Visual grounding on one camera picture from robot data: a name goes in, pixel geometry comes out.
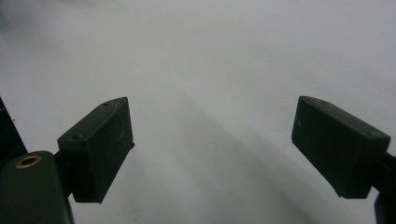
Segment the brass insert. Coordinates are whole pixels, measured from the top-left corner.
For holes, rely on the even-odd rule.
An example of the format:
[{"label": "brass insert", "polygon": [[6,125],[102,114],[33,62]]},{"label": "brass insert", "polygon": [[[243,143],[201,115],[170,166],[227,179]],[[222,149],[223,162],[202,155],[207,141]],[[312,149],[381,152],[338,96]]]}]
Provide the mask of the brass insert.
[{"label": "brass insert", "polygon": [[29,168],[41,162],[42,158],[39,155],[29,155],[15,164],[18,169]]}]

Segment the screw hole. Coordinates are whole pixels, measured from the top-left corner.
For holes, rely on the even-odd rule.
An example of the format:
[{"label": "screw hole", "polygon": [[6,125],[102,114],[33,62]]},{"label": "screw hole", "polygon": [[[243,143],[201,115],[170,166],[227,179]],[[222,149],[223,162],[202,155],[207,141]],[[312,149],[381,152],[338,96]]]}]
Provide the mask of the screw hole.
[{"label": "screw hole", "polygon": [[15,164],[15,167],[17,167],[18,169],[28,168],[41,162],[41,159],[42,158],[38,155],[28,156],[18,161]]},{"label": "screw hole", "polygon": [[380,134],[376,133],[376,132],[366,132],[366,134],[369,135],[370,137],[378,137],[378,136],[380,136]]},{"label": "screw hole", "polygon": [[76,134],[72,137],[72,139],[74,140],[78,140],[78,139],[83,139],[85,137],[84,134]]}]

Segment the black bracket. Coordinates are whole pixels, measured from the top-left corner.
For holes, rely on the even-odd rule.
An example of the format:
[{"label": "black bracket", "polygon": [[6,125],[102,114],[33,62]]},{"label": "black bracket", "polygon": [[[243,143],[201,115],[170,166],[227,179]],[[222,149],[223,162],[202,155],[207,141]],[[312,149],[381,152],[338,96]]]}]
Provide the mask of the black bracket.
[{"label": "black bracket", "polygon": [[126,97],[97,106],[58,139],[59,151],[9,161],[0,178],[0,223],[74,223],[68,196],[101,203],[134,147]]},{"label": "black bracket", "polygon": [[365,199],[371,186],[378,224],[396,223],[396,159],[388,154],[390,137],[341,108],[301,96],[292,142],[347,199]]}]

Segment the white table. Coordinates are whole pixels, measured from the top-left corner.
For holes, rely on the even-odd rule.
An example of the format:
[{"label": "white table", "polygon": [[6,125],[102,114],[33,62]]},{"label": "white table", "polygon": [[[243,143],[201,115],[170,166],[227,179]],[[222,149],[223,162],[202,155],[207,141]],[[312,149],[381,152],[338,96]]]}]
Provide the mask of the white table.
[{"label": "white table", "polygon": [[395,136],[394,1],[0,8],[0,95],[29,151],[129,98],[136,147],[102,204],[70,197],[77,223],[375,223],[376,190],[338,198],[290,133],[310,95]]}]

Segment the white surface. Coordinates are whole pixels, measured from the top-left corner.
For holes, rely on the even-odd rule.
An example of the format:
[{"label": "white surface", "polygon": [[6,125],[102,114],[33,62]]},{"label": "white surface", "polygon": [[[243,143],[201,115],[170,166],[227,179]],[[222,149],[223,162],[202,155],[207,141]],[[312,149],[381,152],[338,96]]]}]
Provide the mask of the white surface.
[{"label": "white surface", "polygon": [[128,96],[136,147],[77,223],[375,223],[290,141],[299,95],[394,137],[394,1],[3,0],[0,94],[29,151]]}]

